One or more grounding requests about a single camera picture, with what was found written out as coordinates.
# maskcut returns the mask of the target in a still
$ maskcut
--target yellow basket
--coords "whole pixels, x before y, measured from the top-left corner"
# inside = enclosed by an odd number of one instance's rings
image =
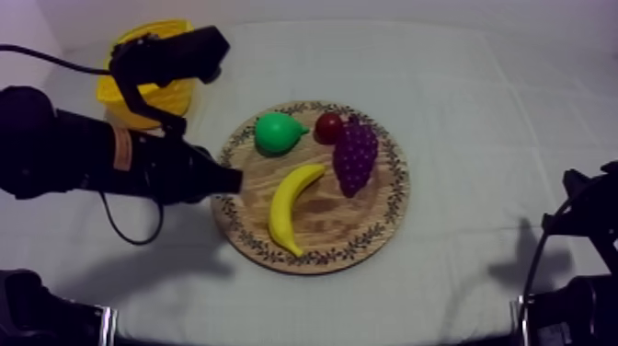
[[[125,33],[116,43],[123,43],[149,32],[158,35],[161,39],[165,39],[191,30],[193,30],[193,27],[187,20],[159,21],[143,25]],[[158,87],[156,84],[144,84],[139,86],[139,90],[143,99],[149,105],[182,116],[189,108],[193,87],[195,87],[195,78],[175,80],[166,87]],[[109,75],[103,75],[98,79],[97,100],[104,103],[112,114],[124,121],[130,128],[147,130],[161,125],[159,121],[153,121],[131,112],[124,102],[114,78]]]

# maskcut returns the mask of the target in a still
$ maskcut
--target banana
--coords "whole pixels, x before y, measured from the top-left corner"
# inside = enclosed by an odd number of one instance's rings
[[[312,182],[324,175],[324,165],[312,164],[296,168],[281,181],[270,204],[270,236],[282,248],[294,256],[303,255],[303,250],[294,243],[292,206],[299,194]]]

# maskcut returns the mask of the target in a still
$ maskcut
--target purple grapes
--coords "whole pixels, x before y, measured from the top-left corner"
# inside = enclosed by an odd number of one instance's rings
[[[367,185],[377,156],[378,138],[372,128],[350,116],[333,153],[333,168],[346,197],[354,197]]]

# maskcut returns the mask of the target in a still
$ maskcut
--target black cable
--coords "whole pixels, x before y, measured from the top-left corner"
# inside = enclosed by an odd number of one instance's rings
[[[111,75],[111,72],[108,70],[102,70],[102,69],[97,69],[97,68],[92,68],[92,67],[84,67],[84,66],[80,66],[75,63],[69,63],[65,60],[56,58],[55,56],[48,55],[44,52],[37,52],[37,51],[31,50],[30,48],[20,47],[15,44],[0,43],[0,52],[18,52],[21,54],[26,54],[29,56],[33,56],[35,58],[39,58],[41,60],[46,60],[50,63],[59,64],[60,66],[70,68],[75,71],[83,72],[85,74]]]
[[[155,241],[158,237],[159,234],[161,233],[161,226],[163,225],[163,220],[164,220],[164,211],[163,211],[163,205],[160,202],[154,201],[156,203],[156,207],[159,211],[159,224],[156,226],[156,228],[154,229],[154,232],[147,237],[145,240],[134,240],[131,239],[127,236],[125,236],[116,226],[116,223],[114,223],[114,219],[111,216],[111,212],[109,211],[109,205],[108,205],[108,200],[105,198],[105,193],[103,191],[99,191],[98,192],[99,195],[101,196],[101,200],[103,201],[103,206],[105,207],[105,213],[108,215],[108,220],[109,223],[111,224],[111,228],[114,229],[114,231],[116,232],[116,234],[122,238],[122,240],[126,241],[127,243],[134,245],[136,247],[142,246],[142,245],[148,245],[150,243],[152,243],[153,241]]]

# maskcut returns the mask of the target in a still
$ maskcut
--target white tablecloth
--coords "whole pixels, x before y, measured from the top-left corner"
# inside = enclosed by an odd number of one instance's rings
[[[346,103],[404,148],[411,198],[375,256],[297,277],[252,263],[222,239],[209,202],[166,208],[146,248],[112,232],[95,193],[15,202],[0,193],[0,263],[57,293],[120,310],[120,332],[208,345],[400,345],[510,329],[543,213],[565,198],[565,169],[588,174],[618,154],[618,64],[534,38],[410,23],[282,22],[222,28],[223,74],[199,86],[187,139],[214,153],[245,119],[290,100]],[[107,43],[66,55],[100,63]],[[56,69],[57,107],[102,117],[96,79]],[[147,201],[111,197],[132,236],[155,223]],[[536,287],[602,271],[585,242],[550,239]]]

